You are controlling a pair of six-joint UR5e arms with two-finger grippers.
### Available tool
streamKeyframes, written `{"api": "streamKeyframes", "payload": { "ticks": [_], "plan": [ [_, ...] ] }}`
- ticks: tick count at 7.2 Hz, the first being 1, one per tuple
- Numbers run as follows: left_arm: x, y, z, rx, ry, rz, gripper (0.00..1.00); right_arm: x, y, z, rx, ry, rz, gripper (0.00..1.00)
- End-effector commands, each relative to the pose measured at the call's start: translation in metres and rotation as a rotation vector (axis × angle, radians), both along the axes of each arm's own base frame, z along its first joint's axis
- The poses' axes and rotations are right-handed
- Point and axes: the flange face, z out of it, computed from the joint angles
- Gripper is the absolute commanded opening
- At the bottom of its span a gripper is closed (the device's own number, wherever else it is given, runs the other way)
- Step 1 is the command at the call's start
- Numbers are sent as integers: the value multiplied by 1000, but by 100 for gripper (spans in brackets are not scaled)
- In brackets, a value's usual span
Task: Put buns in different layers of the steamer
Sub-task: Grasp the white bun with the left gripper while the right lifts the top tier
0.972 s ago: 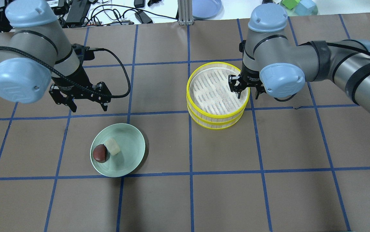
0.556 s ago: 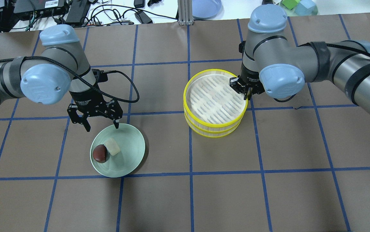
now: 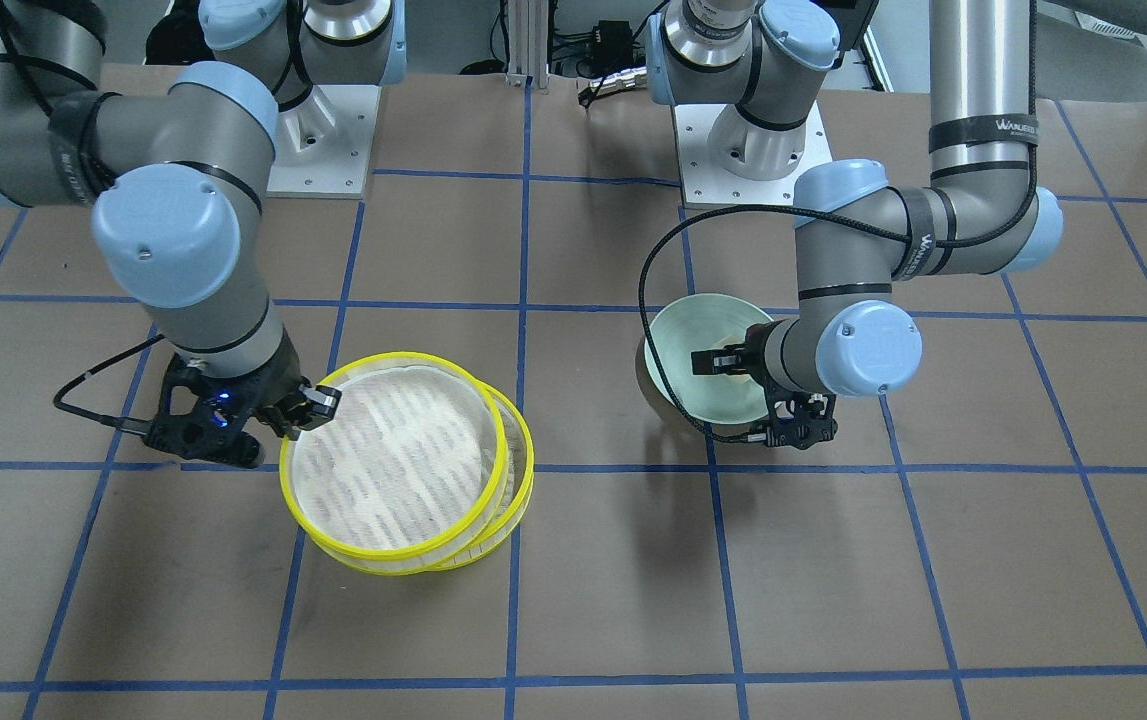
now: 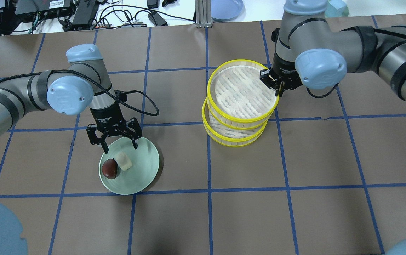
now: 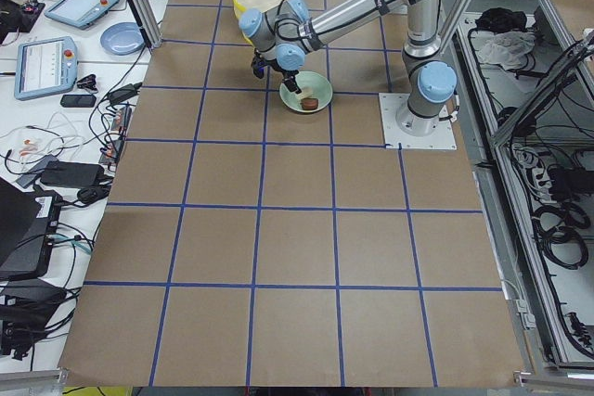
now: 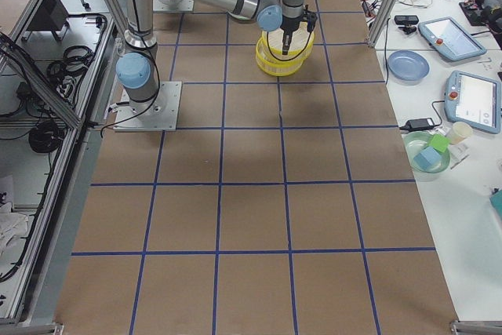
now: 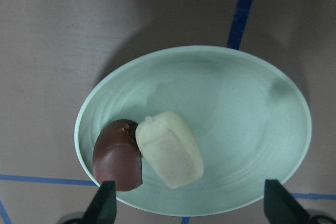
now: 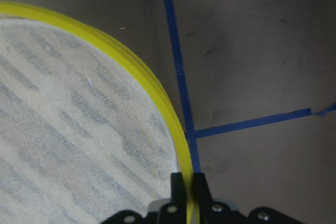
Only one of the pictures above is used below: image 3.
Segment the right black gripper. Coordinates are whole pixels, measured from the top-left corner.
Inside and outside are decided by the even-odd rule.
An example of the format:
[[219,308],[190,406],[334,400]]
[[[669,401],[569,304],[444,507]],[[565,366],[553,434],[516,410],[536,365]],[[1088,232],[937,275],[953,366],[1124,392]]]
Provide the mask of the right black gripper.
[[158,410],[145,429],[145,446],[185,460],[257,469],[265,449],[245,432],[250,418],[280,438],[298,439],[335,418],[343,392],[313,386],[301,373],[297,350],[281,338],[267,363],[234,378],[209,377],[171,360]]

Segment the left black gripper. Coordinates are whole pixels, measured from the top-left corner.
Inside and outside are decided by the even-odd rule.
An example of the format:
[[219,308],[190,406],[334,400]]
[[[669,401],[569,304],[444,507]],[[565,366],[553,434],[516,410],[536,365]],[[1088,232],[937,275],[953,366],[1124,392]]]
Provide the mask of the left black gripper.
[[771,332],[782,328],[782,322],[751,324],[746,337],[733,345],[693,351],[689,366],[693,375],[723,375],[723,369],[746,366],[751,381],[759,384],[764,396],[765,414],[752,418],[750,428],[741,435],[720,436],[707,429],[696,418],[689,423],[713,443],[752,445],[760,443],[768,448],[789,446],[806,449],[816,443],[830,443],[838,430],[834,418],[835,396],[819,396],[794,388],[791,381],[780,383],[770,373],[768,350]]

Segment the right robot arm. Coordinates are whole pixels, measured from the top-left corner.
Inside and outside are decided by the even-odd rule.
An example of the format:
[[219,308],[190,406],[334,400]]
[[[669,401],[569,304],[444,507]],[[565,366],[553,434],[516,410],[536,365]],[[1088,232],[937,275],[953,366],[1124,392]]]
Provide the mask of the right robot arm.
[[262,465],[249,420],[284,439],[329,424],[340,391],[304,377],[256,263],[273,164],[305,149],[281,124],[325,85],[407,72],[401,1],[202,1],[213,58],[166,95],[99,86],[93,1],[0,1],[0,206],[89,208],[108,271],[174,347],[153,418],[58,410],[145,446]]

